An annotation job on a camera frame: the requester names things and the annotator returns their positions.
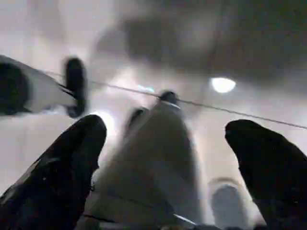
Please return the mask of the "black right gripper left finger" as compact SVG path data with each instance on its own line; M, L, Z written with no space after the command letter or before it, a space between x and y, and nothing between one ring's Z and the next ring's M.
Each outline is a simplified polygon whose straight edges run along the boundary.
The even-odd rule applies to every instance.
M1 196L1 229L74 229L106 135L97 115L86 115L65 130Z

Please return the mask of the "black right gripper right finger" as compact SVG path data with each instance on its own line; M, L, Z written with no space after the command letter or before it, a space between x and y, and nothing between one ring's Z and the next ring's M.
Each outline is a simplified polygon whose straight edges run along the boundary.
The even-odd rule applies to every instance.
M307 228L307 157L282 134L254 121L226 124L246 188L268 230Z

